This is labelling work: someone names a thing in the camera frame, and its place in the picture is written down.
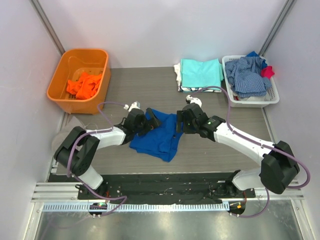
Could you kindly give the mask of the blue t shirt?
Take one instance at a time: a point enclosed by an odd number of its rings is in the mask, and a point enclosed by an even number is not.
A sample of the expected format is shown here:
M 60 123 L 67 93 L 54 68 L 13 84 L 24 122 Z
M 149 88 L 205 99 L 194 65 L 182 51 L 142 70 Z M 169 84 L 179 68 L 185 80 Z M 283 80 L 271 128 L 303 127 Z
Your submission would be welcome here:
M 170 162 L 178 151 L 182 132 L 177 132 L 177 115 L 153 109 L 153 114 L 161 121 L 161 125 L 147 134 L 135 135 L 129 147 L 137 153 L 147 154 Z

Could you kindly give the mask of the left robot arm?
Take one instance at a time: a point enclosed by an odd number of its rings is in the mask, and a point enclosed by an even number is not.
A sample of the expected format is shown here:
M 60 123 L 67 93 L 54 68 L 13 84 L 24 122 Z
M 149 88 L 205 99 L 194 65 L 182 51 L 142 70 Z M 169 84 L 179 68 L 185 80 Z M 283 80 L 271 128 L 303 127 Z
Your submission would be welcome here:
M 100 130 L 85 130 L 75 126 L 54 152 L 54 159 L 89 187 L 89 194 L 100 200 L 107 192 L 103 177 L 92 166 L 96 151 L 131 142 L 159 128 L 162 121 L 151 108 L 134 108 L 119 124 Z

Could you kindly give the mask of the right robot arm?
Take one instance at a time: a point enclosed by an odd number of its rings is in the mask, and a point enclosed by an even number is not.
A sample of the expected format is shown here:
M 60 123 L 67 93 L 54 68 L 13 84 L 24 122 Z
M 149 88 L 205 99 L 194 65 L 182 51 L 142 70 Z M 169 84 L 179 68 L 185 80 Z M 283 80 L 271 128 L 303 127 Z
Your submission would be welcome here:
M 224 144 L 244 154 L 259 167 L 251 170 L 236 170 L 226 184 L 226 193 L 233 198 L 244 190 L 266 188 L 282 194 L 300 172 L 299 165 L 290 156 L 292 150 L 283 141 L 273 143 L 256 138 L 230 125 L 216 115 L 208 117 L 197 103 L 189 103 L 177 111 L 177 132 L 198 134 L 213 142 Z

